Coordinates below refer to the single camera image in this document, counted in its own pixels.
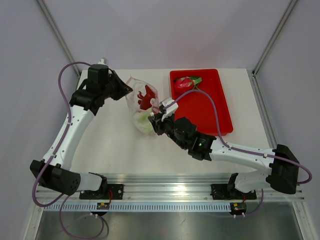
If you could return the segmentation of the clear zip top bag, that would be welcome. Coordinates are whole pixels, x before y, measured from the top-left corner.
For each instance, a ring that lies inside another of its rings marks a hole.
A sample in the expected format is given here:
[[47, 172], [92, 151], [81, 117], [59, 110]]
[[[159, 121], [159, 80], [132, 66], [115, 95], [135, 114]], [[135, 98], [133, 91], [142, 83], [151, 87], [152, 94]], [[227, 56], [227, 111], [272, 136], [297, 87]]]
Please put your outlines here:
[[158, 91], [151, 84], [132, 76], [126, 84], [133, 90], [125, 96], [132, 123], [143, 134], [154, 135], [148, 117], [160, 111]]

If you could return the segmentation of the white cauliflower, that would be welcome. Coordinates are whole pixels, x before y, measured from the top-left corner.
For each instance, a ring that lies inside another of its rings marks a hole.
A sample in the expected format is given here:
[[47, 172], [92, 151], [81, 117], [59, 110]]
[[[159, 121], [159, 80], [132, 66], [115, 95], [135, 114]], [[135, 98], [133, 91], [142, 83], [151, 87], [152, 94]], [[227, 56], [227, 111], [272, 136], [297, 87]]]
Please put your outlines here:
[[132, 116], [133, 124], [139, 131], [146, 135], [153, 135], [155, 133], [153, 126], [148, 119], [151, 112], [152, 108], [148, 108], [147, 110], [136, 111]]

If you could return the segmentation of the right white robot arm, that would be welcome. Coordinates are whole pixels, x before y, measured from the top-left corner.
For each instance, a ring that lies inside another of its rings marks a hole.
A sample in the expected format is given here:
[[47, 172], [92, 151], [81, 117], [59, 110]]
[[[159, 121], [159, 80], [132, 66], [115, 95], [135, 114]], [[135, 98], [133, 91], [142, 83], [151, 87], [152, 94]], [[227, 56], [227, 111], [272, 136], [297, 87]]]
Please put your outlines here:
[[283, 194], [296, 193], [299, 161], [285, 145], [260, 149], [232, 146], [215, 136], [199, 132], [186, 117], [175, 119], [171, 115], [164, 118], [162, 113], [157, 113], [149, 116], [148, 120], [157, 135], [167, 135], [196, 160], [224, 161], [254, 169], [247, 174], [231, 175], [226, 190], [232, 198], [267, 187]]

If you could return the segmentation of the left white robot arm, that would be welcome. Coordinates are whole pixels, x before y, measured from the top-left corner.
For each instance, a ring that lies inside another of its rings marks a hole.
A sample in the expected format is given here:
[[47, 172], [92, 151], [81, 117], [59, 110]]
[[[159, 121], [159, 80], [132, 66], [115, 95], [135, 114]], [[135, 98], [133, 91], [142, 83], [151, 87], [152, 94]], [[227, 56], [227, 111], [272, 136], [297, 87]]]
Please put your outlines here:
[[89, 66], [87, 77], [66, 102], [66, 119], [42, 160], [33, 160], [30, 170], [38, 186], [71, 196], [78, 191], [90, 191], [97, 199], [108, 194], [103, 176], [96, 173], [71, 171], [74, 154], [87, 127], [105, 100], [118, 101], [133, 89], [126, 85], [106, 64]]

